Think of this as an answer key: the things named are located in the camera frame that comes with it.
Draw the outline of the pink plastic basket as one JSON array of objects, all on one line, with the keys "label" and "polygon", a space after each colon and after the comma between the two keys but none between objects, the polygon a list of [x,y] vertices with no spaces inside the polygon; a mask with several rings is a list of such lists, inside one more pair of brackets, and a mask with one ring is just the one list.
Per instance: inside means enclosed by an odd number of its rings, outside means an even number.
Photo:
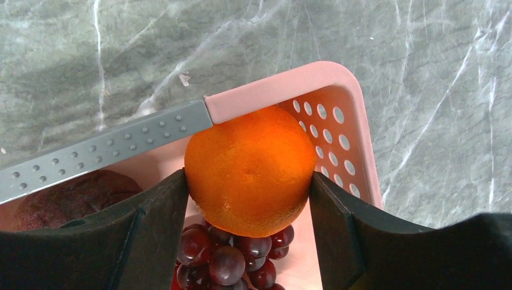
[{"label": "pink plastic basket", "polygon": [[[316,168],[366,203],[381,207],[362,90],[346,67],[313,62],[238,88],[164,109],[1,169],[1,233],[14,232],[13,212],[39,190],[107,169],[134,179],[142,192],[182,169],[196,132],[274,104],[313,141]],[[184,223],[199,214],[187,200]]]}]

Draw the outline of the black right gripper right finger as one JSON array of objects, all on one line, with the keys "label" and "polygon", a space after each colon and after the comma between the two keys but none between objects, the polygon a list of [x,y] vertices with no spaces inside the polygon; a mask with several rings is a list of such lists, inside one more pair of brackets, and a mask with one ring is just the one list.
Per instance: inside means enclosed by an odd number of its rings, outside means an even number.
[{"label": "black right gripper right finger", "polygon": [[310,211],[324,289],[510,289],[511,215],[433,229],[313,175]]}]

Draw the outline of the orange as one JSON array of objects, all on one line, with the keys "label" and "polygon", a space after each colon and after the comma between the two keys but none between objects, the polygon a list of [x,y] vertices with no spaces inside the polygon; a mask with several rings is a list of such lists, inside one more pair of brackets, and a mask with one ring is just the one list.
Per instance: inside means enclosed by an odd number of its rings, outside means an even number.
[{"label": "orange", "polygon": [[184,170],[190,196],[211,225],[266,237],[302,212],[316,162],[298,121],[270,106],[194,134]]}]

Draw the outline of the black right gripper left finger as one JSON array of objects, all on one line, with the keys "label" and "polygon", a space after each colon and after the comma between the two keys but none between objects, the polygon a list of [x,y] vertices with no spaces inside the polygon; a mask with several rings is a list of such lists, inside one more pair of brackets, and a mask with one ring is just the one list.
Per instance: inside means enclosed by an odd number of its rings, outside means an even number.
[{"label": "black right gripper left finger", "polygon": [[187,208],[183,170],[61,228],[1,233],[2,289],[170,289]]}]

